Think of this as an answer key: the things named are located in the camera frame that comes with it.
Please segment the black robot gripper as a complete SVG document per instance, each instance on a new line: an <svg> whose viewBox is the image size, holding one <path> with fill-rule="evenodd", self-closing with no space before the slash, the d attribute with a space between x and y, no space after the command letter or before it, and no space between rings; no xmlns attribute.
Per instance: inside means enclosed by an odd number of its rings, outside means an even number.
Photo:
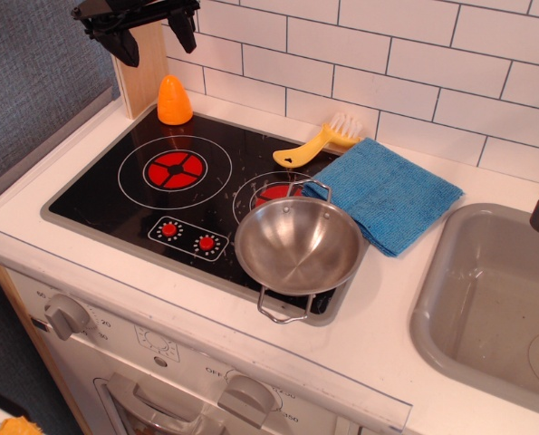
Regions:
<svg viewBox="0 0 539 435"><path fill-rule="evenodd" d="M199 1L88 0L75 6L71 16L82 22L87 32L95 32L95 39L115 58L138 67L139 47L129 29L168 18L168 26L184 51L192 53L197 47L193 16L199 8Z"/></svg>

